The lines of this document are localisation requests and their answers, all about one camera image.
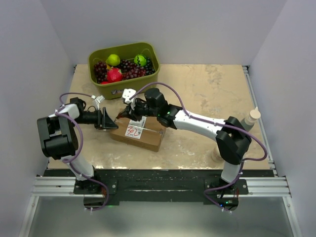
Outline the brown cardboard express box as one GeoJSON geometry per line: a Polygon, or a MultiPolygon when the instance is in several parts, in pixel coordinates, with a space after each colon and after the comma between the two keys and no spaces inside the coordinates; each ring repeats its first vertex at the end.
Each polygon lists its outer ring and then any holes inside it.
{"type": "Polygon", "coordinates": [[[153,152],[159,151],[166,127],[156,118],[142,117],[140,121],[119,118],[115,123],[118,128],[110,131],[113,140],[153,152]]]}

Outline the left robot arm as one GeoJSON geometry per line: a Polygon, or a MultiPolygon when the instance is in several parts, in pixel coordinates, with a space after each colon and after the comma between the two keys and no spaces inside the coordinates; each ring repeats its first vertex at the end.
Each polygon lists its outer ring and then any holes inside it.
{"type": "Polygon", "coordinates": [[[78,97],[70,99],[55,113],[37,120],[39,140],[43,154],[61,160],[74,173],[76,185],[82,190],[96,194],[104,189],[95,168],[80,153],[83,133],[80,124],[92,124],[97,130],[117,129],[108,116],[106,108],[100,109],[103,96],[92,96],[94,111],[86,108],[86,102],[78,97]]]}

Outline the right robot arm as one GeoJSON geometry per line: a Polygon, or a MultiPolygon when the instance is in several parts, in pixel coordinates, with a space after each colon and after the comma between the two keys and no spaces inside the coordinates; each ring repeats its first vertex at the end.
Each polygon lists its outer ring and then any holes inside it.
{"type": "Polygon", "coordinates": [[[189,113],[183,106],[169,104],[157,88],[148,89],[145,99],[138,98],[136,90],[125,89],[122,100],[126,108],[118,114],[118,118],[140,121],[142,117],[155,117],[164,127],[190,131],[215,141],[224,160],[224,168],[218,184],[210,188],[226,194],[237,189],[236,178],[242,168],[242,158],[251,143],[250,136],[237,118],[214,119],[189,113]]]}

